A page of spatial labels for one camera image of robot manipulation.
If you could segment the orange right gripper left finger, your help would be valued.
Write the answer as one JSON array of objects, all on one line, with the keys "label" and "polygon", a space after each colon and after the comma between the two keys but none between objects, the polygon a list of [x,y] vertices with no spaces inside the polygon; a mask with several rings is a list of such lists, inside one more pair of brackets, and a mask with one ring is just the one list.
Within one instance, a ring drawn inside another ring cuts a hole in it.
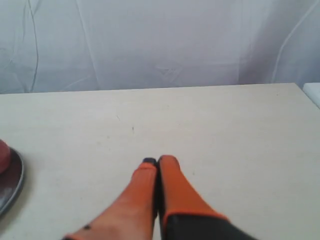
[{"label": "orange right gripper left finger", "polygon": [[157,161],[145,158],[117,199],[65,240],[151,240],[155,218]]}]

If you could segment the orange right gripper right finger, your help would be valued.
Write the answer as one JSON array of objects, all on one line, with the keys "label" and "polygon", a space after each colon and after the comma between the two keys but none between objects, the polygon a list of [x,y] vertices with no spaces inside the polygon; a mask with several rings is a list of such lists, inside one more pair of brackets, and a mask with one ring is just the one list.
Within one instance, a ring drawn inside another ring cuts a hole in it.
[{"label": "orange right gripper right finger", "polygon": [[158,162],[159,225],[163,240],[251,240],[253,237],[217,212],[193,188],[178,160]]}]

